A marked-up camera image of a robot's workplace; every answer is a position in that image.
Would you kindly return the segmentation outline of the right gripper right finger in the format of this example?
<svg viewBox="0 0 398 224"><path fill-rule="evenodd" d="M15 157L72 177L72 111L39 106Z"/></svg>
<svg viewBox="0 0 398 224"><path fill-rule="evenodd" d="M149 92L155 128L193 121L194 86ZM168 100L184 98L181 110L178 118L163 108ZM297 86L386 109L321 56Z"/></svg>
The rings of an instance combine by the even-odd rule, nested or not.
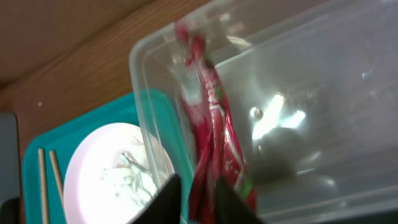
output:
<svg viewBox="0 0 398 224"><path fill-rule="evenodd" d="M263 224L224 177L217 179L215 190L217 224Z"/></svg>

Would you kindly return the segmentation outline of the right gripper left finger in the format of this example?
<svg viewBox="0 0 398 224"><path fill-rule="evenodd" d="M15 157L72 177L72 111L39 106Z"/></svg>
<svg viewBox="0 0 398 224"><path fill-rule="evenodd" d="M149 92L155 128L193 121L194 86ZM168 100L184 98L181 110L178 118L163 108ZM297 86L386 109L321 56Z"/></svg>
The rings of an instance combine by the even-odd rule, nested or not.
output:
<svg viewBox="0 0 398 224"><path fill-rule="evenodd" d="M178 174L170 177L155 199L130 224L179 224L182 185Z"/></svg>

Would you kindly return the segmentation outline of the red snack wrapper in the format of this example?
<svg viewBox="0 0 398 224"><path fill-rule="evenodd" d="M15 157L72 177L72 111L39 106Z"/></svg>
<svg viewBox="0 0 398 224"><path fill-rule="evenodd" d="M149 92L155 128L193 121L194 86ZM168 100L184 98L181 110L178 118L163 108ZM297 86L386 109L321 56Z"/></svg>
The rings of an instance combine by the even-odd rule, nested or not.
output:
<svg viewBox="0 0 398 224"><path fill-rule="evenodd" d="M228 98L215 67L207 59L206 40L181 22L175 25L175 35L187 51L180 99L191 123L198 157L188 217L198 223L216 223L215 185L220 177L256 214L256 191L234 131Z"/></svg>

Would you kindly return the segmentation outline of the wooden chopstick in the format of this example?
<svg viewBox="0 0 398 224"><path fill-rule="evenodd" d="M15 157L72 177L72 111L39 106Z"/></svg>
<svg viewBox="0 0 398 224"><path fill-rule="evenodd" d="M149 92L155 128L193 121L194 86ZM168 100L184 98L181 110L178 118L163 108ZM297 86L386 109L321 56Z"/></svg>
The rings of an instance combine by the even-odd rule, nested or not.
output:
<svg viewBox="0 0 398 224"><path fill-rule="evenodd" d="M42 223L49 224L45 157L44 157L44 150L41 148L38 150L38 157L39 157L39 172L40 172L40 195L41 195Z"/></svg>
<svg viewBox="0 0 398 224"><path fill-rule="evenodd" d="M57 185L57 190L58 190L58 196L62 205L62 209L64 209L64 199L63 199L63 179L62 175L60 173L60 168L58 165L58 160L55 151L49 151L50 155L50 160L52 163L52 170L54 173L56 185Z"/></svg>

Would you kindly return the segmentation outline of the white tissue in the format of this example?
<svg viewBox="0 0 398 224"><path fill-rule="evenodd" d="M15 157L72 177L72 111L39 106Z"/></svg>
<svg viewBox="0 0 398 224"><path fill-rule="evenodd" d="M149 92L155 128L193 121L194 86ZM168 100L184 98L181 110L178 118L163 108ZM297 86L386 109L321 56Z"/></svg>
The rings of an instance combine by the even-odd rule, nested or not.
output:
<svg viewBox="0 0 398 224"><path fill-rule="evenodd" d="M101 180L112 188L118 200L138 208L145 207L157 191L144 143L136 137L116 153L116 161L103 169Z"/></svg>

